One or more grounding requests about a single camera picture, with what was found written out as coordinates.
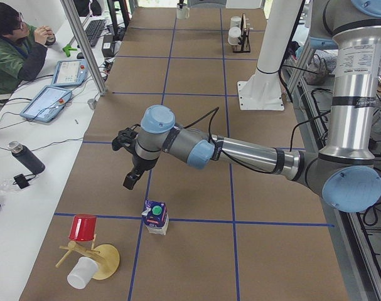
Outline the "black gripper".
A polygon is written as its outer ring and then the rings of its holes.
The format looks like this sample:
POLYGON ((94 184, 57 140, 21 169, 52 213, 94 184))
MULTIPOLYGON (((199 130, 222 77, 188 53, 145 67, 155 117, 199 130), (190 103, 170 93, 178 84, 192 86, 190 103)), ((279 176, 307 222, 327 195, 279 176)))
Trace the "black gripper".
POLYGON ((134 124, 131 127, 120 130, 117 137, 112 140, 112 150, 118 151, 121 148, 125 148, 128 152, 134 152, 135 143, 138 136, 136 128, 139 126, 139 124, 134 124))

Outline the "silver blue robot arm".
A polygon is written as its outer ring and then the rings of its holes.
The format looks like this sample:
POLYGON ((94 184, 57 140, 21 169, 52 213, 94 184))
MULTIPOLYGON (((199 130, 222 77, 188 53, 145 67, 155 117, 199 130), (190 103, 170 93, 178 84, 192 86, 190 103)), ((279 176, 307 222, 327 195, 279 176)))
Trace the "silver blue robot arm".
POLYGON ((287 151, 202 132, 177 123, 163 105, 146 109, 139 124, 121 130, 114 150, 132 154, 124 186, 132 189, 160 153, 201 169, 228 161, 263 174, 280 174, 309 188, 339 211, 357 213, 381 197, 381 178, 369 151, 378 104, 381 57, 381 1, 315 1, 310 36, 338 47, 326 145, 318 152, 287 151))

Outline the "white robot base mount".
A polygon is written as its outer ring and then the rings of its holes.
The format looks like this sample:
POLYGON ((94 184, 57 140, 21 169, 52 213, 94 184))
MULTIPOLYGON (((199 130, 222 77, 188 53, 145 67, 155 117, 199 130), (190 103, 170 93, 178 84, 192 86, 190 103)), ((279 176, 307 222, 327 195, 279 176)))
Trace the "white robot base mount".
POLYGON ((272 2, 255 73, 237 83, 241 110, 284 110, 279 70, 302 8, 300 0, 272 2))

